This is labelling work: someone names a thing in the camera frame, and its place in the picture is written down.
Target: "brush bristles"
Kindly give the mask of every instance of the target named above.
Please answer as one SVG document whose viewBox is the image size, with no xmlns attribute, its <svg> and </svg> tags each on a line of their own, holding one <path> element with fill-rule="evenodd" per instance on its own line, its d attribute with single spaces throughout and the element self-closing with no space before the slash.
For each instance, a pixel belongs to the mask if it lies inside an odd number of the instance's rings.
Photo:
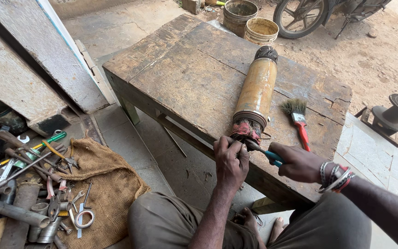
<svg viewBox="0 0 398 249">
<path fill-rule="evenodd" d="M 286 114 L 299 113 L 305 115 L 305 111 L 307 110 L 307 101 L 298 98 L 292 98 L 283 102 L 279 108 Z"/>
</svg>

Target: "wooden workbench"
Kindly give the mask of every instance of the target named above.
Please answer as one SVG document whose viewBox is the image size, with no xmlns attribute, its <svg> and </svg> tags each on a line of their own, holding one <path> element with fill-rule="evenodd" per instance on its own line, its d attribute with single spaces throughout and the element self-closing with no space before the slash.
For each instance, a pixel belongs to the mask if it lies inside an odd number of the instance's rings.
<svg viewBox="0 0 398 249">
<path fill-rule="evenodd" d="M 103 67 L 119 102 L 134 123 L 134 106 L 192 146 L 214 158 L 213 151 L 174 120 L 207 143 L 229 136 L 246 73 L 259 47 L 190 15 L 181 15 L 114 56 Z M 279 57 L 271 121 L 271 140 L 301 146 L 296 127 L 278 105 L 287 98 L 308 100 L 306 120 L 314 153 L 333 158 L 351 101 L 351 88 L 332 77 Z M 318 201 L 318 184 L 280 177 L 276 166 L 250 152 L 246 183 L 266 195 L 269 212 L 295 209 Z"/>
</svg>

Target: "bucket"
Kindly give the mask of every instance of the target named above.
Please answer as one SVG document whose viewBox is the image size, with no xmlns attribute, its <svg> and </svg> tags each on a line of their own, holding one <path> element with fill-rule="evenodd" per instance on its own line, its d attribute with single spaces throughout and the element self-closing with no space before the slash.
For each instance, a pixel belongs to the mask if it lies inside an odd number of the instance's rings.
<svg viewBox="0 0 398 249">
<path fill-rule="evenodd" d="M 230 0 L 224 7 L 224 26 L 239 37 L 244 37 L 248 20 L 257 16 L 257 6 L 246 0 Z"/>
<path fill-rule="evenodd" d="M 10 133 L 19 135 L 27 131 L 27 124 L 15 111 L 8 105 L 0 101 L 0 126 L 10 127 Z"/>
<path fill-rule="evenodd" d="M 244 39 L 261 46 L 270 46 L 276 40 L 279 26 L 265 18 L 255 17 L 247 21 Z"/>
</svg>

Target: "man's left hand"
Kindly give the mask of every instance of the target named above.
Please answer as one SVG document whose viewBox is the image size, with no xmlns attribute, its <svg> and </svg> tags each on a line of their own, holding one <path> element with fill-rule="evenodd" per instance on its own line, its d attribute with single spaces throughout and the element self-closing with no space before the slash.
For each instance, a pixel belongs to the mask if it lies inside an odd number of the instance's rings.
<svg viewBox="0 0 398 249">
<path fill-rule="evenodd" d="M 217 185 L 226 191 L 236 193 L 248 173 L 250 155 L 247 146 L 230 137 L 222 136 L 215 141 Z"/>
</svg>

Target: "hand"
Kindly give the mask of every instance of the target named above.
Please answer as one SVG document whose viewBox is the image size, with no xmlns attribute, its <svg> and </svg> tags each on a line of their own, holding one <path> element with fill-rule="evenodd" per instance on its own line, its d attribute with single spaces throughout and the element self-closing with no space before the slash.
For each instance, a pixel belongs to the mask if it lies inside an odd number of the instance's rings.
<svg viewBox="0 0 398 249">
<path fill-rule="evenodd" d="M 216 186 L 236 193 L 248 173 L 250 155 L 247 146 L 230 137 L 222 136 L 219 141 L 214 142 L 213 148 L 218 179 Z"/>
<path fill-rule="evenodd" d="M 327 161 L 312 152 L 308 152 L 296 146 L 287 146 L 272 142 L 269 151 L 281 156 L 286 163 L 279 168 L 279 175 L 303 183 L 319 183 L 320 166 Z"/>
</svg>

